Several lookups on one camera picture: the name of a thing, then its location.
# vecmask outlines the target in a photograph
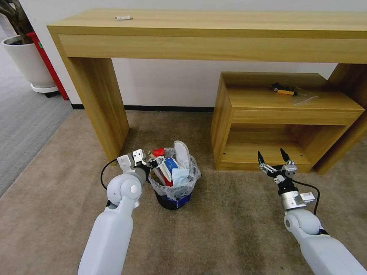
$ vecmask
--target black cable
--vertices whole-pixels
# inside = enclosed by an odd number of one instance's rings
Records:
[[[318,202],[320,200],[320,190],[313,186],[313,185],[310,185],[310,184],[307,184],[307,183],[302,183],[302,182],[299,182],[299,181],[295,181],[294,179],[291,179],[294,183],[298,183],[300,185],[304,185],[304,186],[307,186],[307,187],[311,187],[313,189],[315,189],[317,191],[317,199],[316,199],[316,204],[315,204],[315,208],[313,209],[313,214],[316,215],[316,211],[317,211],[317,206],[318,206]]]
[[[106,185],[104,185],[104,184],[103,184],[103,172],[104,172],[104,170],[107,168],[107,166],[109,166],[112,162],[115,162],[116,160],[117,160],[117,159],[114,159],[114,160],[110,161],[109,163],[107,163],[107,164],[103,167],[103,169],[102,169],[102,171],[101,171],[101,184],[102,184],[103,188],[104,188],[104,189],[106,189],[106,190],[107,190],[107,187],[106,187]]]

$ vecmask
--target wooden console table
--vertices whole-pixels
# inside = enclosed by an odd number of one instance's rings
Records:
[[[367,107],[367,13],[90,10],[48,29],[109,160],[129,130],[111,58],[339,63],[328,82]],[[366,130],[367,111],[314,168]]]

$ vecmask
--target trash bag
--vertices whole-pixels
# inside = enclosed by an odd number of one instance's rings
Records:
[[[169,158],[169,157],[174,158],[175,155],[176,155],[176,152],[174,148],[164,148],[165,158]],[[157,192],[158,195],[167,196],[168,198],[174,201],[189,195],[192,192],[192,190],[194,189],[195,183],[201,177],[201,173],[196,163],[196,160],[192,155],[190,155],[190,170],[188,173],[188,182],[182,184],[181,186],[178,186],[178,187],[171,186],[170,187],[170,186],[160,185],[153,179],[151,175],[152,173],[154,172],[153,171],[150,172],[148,179],[153,189]]]

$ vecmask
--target floor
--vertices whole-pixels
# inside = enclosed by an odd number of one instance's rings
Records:
[[[0,40],[11,35],[0,17]],[[32,91],[0,47],[0,196],[70,114],[70,101]]]
[[[123,274],[312,274],[283,225],[271,179],[260,172],[214,170],[211,113],[127,115],[131,129],[122,153],[171,146],[180,139],[203,177],[191,201],[177,211],[163,209],[145,184],[141,205],[133,212]],[[175,127],[167,129],[157,121]],[[364,139],[326,175],[297,176],[320,188],[323,226],[364,267],[366,154]],[[72,111],[0,198],[2,274],[76,274],[93,222],[106,203],[99,183],[106,161],[85,112]],[[119,173],[118,166],[108,168],[105,181]]]

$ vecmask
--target red object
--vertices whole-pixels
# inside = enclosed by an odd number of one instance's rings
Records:
[[[164,155],[164,148],[159,148],[157,150],[153,150],[152,152],[155,157],[159,157],[161,155]]]
[[[164,178],[164,183],[166,186],[170,186],[170,187],[173,186],[173,183],[171,181],[168,181],[168,179],[165,176],[163,176],[163,178]]]
[[[62,98],[64,100],[68,100],[69,97],[66,94],[65,89],[64,89],[63,85],[61,84],[61,81],[58,78],[58,76],[57,76],[57,74],[55,72],[55,69],[52,66],[52,64],[51,64],[51,62],[50,62],[50,60],[49,60],[49,58],[48,58],[45,50],[43,49],[42,44],[41,44],[41,42],[39,41],[39,39],[37,37],[37,34],[35,32],[30,32],[30,33],[27,33],[27,36],[30,37],[32,39],[33,43],[36,45],[36,48],[37,48],[37,50],[39,52],[39,55],[42,57],[43,62],[45,63],[47,69],[49,70],[50,75],[51,75],[52,79],[54,80],[54,82],[55,82],[55,84],[56,84],[56,86],[58,88],[58,91],[60,92]]]

